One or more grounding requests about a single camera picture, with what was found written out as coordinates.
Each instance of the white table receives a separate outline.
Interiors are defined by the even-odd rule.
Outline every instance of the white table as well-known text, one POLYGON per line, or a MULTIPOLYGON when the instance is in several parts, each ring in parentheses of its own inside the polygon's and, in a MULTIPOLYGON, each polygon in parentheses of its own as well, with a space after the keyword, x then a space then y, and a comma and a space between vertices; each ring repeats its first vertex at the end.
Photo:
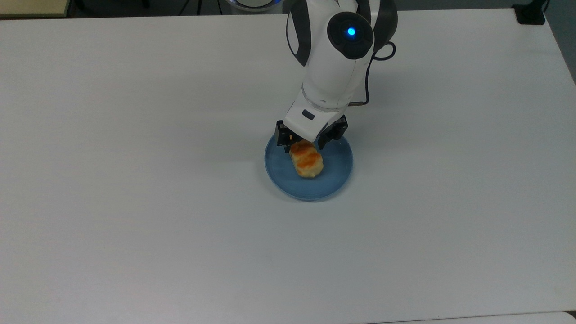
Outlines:
POLYGON ((285 19, 0 21, 0 321, 576 309, 576 88, 548 25, 400 12, 346 114, 350 182, 304 203, 263 164, 305 72, 285 19))

